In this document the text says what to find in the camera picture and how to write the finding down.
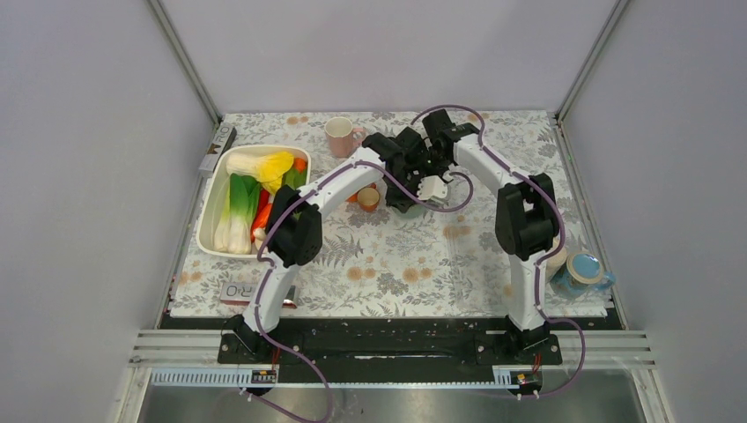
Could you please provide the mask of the small red-orange mug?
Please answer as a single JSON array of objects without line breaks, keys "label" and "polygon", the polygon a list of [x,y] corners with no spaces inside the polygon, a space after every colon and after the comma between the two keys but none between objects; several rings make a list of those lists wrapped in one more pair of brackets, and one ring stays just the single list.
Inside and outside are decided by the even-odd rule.
[{"label": "small red-orange mug", "polygon": [[381,195],[374,184],[359,190],[356,195],[357,203],[364,212],[374,212],[378,207]]}]

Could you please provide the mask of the light pink mug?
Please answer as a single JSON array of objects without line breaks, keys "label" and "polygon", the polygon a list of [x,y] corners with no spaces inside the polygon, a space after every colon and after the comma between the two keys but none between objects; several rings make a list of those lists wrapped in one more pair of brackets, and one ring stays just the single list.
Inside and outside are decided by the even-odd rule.
[{"label": "light pink mug", "polygon": [[324,125],[329,149],[336,158],[348,158],[361,145],[367,131],[356,127],[353,122],[342,116],[329,119]]}]

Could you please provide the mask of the cream floral mug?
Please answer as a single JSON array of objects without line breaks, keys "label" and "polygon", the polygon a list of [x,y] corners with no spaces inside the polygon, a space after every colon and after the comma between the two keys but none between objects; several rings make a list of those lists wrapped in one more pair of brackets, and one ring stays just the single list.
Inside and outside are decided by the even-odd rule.
[{"label": "cream floral mug", "polygon": [[546,272],[551,276],[554,275],[565,263],[568,256],[568,250],[565,244],[560,245],[560,238],[556,237],[553,239],[551,251],[557,250],[558,252],[549,257],[546,261]]}]

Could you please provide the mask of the green glazed mug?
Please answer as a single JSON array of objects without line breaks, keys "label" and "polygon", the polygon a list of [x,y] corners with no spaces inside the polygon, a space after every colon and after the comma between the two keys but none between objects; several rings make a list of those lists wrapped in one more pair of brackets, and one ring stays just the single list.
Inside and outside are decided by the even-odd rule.
[{"label": "green glazed mug", "polygon": [[393,207],[392,212],[401,219],[416,219],[424,217],[429,212],[442,213],[444,210],[448,211],[449,209],[450,207],[447,204],[429,200],[425,201],[424,204],[412,204],[407,211],[400,211],[398,208]]}]

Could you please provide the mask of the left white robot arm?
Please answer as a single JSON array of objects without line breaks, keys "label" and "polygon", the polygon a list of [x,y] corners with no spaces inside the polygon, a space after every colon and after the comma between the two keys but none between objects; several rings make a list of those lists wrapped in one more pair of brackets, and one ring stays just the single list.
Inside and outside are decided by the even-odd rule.
[{"label": "left white robot arm", "polygon": [[322,248],[322,223],[358,190],[381,178],[395,195],[390,205],[408,211],[419,202],[416,192],[435,161],[424,138],[411,128],[396,137],[374,133],[351,157],[321,179],[302,188],[284,186],[275,196],[258,259],[267,271],[241,315],[226,323],[240,351],[252,362],[267,362],[281,349],[270,332],[280,318],[285,296],[300,268]]}]

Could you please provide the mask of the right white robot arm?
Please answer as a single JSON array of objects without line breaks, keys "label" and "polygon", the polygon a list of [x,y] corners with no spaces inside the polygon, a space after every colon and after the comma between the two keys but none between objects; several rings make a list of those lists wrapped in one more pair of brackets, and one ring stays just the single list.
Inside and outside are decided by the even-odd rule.
[{"label": "right white robot arm", "polygon": [[495,234],[509,256],[512,296],[499,345],[526,363],[550,337],[544,312],[546,263],[561,249],[565,227],[547,174],[528,175],[484,141],[485,123],[453,123],[447,105],[417,117],[440,158],[467,169],[496,197]]}]

